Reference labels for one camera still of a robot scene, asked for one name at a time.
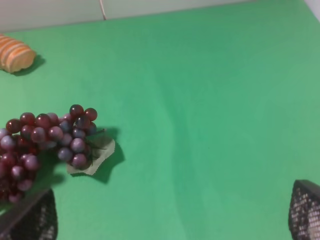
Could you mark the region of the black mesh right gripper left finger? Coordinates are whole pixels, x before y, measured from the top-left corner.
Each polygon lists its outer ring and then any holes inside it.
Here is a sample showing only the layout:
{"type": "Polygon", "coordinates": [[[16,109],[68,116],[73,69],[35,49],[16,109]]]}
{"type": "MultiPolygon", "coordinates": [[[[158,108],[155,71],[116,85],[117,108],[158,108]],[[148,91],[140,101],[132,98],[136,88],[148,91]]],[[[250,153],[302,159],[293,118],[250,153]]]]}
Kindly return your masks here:
{"type": "Polygon", "coordinates": [[[29,195],[0,216],[2,240],[56,240],[58,215],[51,188],[29,195]]]}

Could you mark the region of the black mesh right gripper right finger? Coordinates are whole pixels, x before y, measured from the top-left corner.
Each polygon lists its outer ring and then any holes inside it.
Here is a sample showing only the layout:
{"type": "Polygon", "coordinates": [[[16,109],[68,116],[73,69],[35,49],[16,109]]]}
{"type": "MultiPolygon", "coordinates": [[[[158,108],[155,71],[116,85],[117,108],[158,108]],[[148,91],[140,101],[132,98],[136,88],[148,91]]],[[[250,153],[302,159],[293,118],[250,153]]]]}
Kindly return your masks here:
{"type": "Polygon", "coordinates": [[[320,186],[309,180],[295,180],[292,188],[288,228],[293,240],[320,238],[320,186]]]}

